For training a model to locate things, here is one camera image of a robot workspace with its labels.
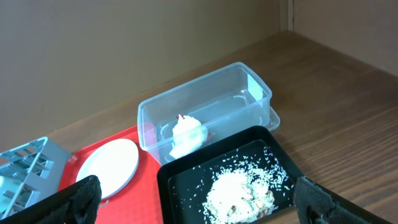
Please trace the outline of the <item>white napkin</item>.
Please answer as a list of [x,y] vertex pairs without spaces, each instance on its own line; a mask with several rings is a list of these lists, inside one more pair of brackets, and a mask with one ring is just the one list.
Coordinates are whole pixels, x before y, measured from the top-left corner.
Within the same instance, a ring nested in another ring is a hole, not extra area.
[[177,124],[173,127],[172,133],[173,144],[170,155],[174,159],[201,148],[208,138],[208,129],[202,126],[199,120],[181,114],[177,116]]

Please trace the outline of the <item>rice food waste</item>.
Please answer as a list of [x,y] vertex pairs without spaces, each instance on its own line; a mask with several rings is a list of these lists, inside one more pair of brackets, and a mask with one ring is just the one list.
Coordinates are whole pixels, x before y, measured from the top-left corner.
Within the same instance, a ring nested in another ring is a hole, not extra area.
[[294,182],[269,146],[240,147],[191,168],[205,223],[251,223],[291,205]]

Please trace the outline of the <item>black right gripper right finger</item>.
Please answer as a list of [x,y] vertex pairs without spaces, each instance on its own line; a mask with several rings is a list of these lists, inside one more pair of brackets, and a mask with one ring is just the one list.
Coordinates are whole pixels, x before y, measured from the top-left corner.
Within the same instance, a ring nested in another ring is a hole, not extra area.
[[300,224],[391,224],[307,177],[297,179],[293,202]]

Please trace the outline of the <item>light blue plate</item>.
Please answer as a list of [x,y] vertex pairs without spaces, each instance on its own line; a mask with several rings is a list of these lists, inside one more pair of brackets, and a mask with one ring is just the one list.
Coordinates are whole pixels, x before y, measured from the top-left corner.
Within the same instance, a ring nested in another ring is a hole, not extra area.
[[129,139],[116,139],[97,148],[83,163],[76,181],[89,175],[99,179],[101,198],[110,198],[134,177],[139,165],[139,150]]

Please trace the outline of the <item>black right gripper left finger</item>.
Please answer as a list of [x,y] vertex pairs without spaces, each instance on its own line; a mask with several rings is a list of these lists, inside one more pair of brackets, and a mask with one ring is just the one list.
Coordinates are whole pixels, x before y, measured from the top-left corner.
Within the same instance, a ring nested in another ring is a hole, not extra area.
[[99,178],[90,175],[1,220],[1,224],[94,224],[100,202]]

